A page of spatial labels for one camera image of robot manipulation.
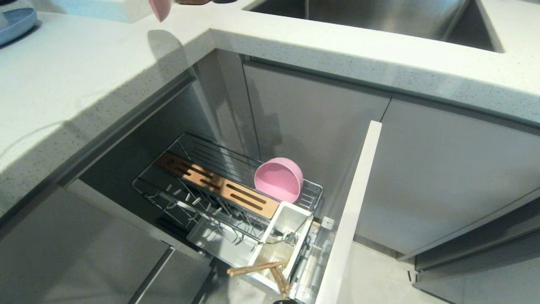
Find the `gray cabinet door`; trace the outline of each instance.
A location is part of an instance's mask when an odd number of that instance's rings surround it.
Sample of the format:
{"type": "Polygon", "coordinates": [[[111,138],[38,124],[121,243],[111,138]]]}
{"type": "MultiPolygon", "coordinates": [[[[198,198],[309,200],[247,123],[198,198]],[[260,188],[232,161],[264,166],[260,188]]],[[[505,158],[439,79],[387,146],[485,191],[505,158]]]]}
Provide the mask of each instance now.
{"type": "Polygon", "coordinates": [[[262,160],[295,161],[325,188],[316,216],[338,222],[369,123],[381,120],[390,95],[263,64],[244,71],[262,160]]]}
{"type": "Polygon", "coordinates": [[[451,111],[392,99],[358,234],[413,255],[533,199],[540,136],[451,111]]]}
{"type": "Polygon", "coordinates": [[[57,188],[0,240],[0,303],[128,303],[168,246],[57,188]]]}

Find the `wire rack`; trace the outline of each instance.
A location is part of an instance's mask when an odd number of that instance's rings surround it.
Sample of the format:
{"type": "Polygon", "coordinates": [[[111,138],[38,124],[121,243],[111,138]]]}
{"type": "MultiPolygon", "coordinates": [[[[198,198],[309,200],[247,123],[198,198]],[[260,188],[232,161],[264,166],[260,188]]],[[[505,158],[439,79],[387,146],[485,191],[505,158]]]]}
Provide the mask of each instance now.
{"type": "MultiPolygon", "coordinates": [[[[263,164],[261,161],[191,133],[183,133],[163,153],[166,152],[263,194],[255,190],[254,185],[254,174],[263,164]]],[[[269,219],[158,166],[157,159],[133,180],[132,186],[179,226],[186,230],[196,226],[208,228],[235,245],[243,242],[245,237],[255,242],[261,240],[269,219]]],[[[294,204],[313,212],[322,193],[322,186],[304,180],[294,204]]]]}

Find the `stainless steel sink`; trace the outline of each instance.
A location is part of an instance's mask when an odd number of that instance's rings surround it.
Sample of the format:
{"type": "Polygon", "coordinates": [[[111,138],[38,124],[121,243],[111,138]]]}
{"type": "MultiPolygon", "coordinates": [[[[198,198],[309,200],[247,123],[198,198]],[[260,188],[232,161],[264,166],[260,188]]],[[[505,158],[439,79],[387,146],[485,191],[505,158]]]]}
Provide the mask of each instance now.
{"type": "Polygon", "coordinates": [[[251,11],[495,51],[474,0],[267,0],[251,11]]]}

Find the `pink bowl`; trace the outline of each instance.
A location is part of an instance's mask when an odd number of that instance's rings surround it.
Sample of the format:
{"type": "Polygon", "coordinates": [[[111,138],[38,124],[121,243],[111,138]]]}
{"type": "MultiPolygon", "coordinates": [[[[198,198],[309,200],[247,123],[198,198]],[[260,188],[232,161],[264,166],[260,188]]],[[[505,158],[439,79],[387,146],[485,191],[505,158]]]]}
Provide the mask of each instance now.
{"type": "Polygon", "coordinates": [[[296,201],[302,184],[302,170],[288,158],[273,158],[255,172],[255,188],[258,191],[289,203],[296,201]]]}

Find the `white quartz countertop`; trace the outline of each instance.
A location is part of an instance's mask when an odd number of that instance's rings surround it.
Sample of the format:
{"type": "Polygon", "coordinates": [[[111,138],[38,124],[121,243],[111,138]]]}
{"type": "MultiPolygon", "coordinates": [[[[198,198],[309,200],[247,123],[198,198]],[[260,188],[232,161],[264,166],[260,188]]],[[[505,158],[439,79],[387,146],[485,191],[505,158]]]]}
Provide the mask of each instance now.
{"type": "Polygon", "coordinates": [[[174,5],[161,24],[39,12],[0,48],[0,215],[215,48],[540,125],[536,0],[480,0],[504,53],[242,10],[255,2],[174,5]]]}

